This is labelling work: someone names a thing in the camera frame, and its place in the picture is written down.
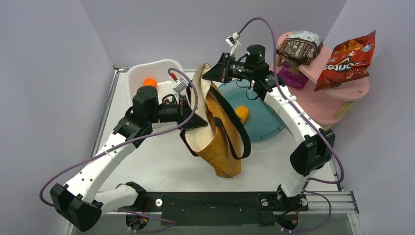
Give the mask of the yellow bell pepper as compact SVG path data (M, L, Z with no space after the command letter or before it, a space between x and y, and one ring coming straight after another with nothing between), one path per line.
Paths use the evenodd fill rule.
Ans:
M237 108L235 108L234 111L236 115L239 117L242 124L244 124L248 120L250 115L250 109L247 106L238 106Z

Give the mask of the orange fruit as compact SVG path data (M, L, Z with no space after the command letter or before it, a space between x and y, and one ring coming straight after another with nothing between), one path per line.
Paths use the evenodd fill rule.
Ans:
M147 78L143 81L143 86L149 86L149 87L153 87L153 88L157 88L158 87L158 83L156 80L152 79L152 78Z

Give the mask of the brown snack bag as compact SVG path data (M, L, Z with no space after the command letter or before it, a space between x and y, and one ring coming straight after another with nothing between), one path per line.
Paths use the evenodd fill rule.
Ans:
M298 68L301 65L310 65L311 61L318 56L323 47L323 37L318 34L299 30L286 35L286 38L277 47L277 55Z

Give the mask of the red chip bag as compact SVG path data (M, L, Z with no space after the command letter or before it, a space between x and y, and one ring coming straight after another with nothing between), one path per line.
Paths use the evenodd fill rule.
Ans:
M346 82L368 77L368 67L375 51L375 37L374 30L335 46L314 91L332 89Z

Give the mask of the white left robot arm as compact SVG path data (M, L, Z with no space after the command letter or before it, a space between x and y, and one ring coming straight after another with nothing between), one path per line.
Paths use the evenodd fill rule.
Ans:
M135 211L143 209L146 204L143 194L146 191L137 183L127 182L103 192L99 189L128 155L146 138L155 135L154 123L175 122L182 130L207 125L195 113L199 102L196 89L193 89L192 95L192 106L184 95L179 95L176 103L160 104L156 88L140 87L132 99L133 105L98 154L64 185L55 184L51 188L50 196L56 211L78 230L86 232L108 212L124 207L131 207Z

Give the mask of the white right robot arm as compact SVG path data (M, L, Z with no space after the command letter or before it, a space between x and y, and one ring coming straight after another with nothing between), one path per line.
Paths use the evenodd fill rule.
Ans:
M283 80L265 62L265 47L250 45L244 62L224 52L219 61L202 78L229 83L233 79L253 82L253 90L282 119L298 146L290 155L291 171L278 187L277 205L289 210L296 204L309 180L331 160L335 135L324 130L297 103Z

